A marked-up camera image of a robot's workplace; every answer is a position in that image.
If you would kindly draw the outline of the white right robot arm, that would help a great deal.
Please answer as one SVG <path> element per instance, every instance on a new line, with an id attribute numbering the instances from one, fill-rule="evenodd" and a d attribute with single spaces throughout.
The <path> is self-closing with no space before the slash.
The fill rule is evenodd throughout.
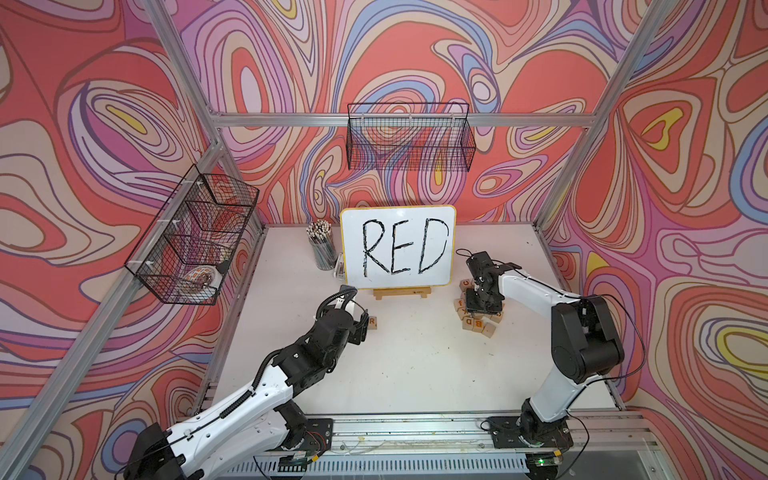
<path id="1" fill-rule="evenodd" d="M 592 381 L 600 381 L 625 357 L 606 299 L 562 291 L 485 252 L 466 253 L 474 286 L 465 293 L 471 313 L 500 314 L 514 300 L 550 322 L 553 368 L 527 398 L 517 420 L 520 441 L 539 447 L 567 426 L 570 406 Z"/>

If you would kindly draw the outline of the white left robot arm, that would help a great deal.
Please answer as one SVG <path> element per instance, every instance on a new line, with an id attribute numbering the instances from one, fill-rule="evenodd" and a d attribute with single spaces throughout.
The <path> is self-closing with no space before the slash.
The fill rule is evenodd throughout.
<path id="1" fill-rule="evenodd" d="M 286 452 L 302 468 L 331 442 L 296 403 L 296 397 L 338 365 L 349 344 L 367 336 L 370 316 L 343 285 L 324 299 L 308 332 L 266 355 L 254 378 L 203 412 L 137 436 L 118 479 L 216 479 L 249 457 Z"/>

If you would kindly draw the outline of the wooden whiteboard stand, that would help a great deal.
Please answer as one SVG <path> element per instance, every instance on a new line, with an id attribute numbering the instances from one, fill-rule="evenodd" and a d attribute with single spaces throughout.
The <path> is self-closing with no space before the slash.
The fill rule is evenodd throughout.
<path id="1" fill-rule="evenodd" d="M 376 300 L 382 300 L 384 297 L 394 296 L 418 296 L 422 299 L 426 299 L 431 293 L 431 287 L 388 288 L 373 290 L 373 296 Z"/>

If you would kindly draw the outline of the whiteboard with RED text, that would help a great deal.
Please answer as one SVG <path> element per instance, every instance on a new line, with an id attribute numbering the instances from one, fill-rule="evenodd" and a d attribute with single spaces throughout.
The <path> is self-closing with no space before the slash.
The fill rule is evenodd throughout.
<path id="1" fill-rule="evenodd" d="M 343 210 L 345 281 L 369 290 L 449 284 L 456 220 L 451 205 Z"/>

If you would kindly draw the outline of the cup of pencils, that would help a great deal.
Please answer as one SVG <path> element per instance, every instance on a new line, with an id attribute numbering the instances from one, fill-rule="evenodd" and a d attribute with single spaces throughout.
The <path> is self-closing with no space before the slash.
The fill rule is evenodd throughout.
<path id="1" fill-rule="evenodd" d="M 331 224 L 324 219 L 310 222 L 306 228 L 306 233 L 312 247 L 316 266 L 321 271 L 333 270 L 338 254 L 333 242 Z"/>

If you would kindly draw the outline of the round item in basket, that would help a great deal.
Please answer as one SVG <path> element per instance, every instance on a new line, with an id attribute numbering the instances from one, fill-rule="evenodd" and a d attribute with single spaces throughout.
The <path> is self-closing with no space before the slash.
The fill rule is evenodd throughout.
<path id="1" fill-rule="evenodd" d="M 210 265 L 200 265 L 188 271 L 179 281 L 179 290 L 186 296 L 210 296 L 216 290 L 219 272 Z"/>

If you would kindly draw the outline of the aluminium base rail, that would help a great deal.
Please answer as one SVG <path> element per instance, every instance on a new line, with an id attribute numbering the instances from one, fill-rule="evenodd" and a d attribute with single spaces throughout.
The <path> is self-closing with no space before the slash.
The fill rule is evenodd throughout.
<path id="1" fill-rule="evenodd" d="M 222 479 L 672 479 L 645 418 L 581 411 L 526 444 L 514 412 L 322 415 L 297 451 L 251 443 Z"/>

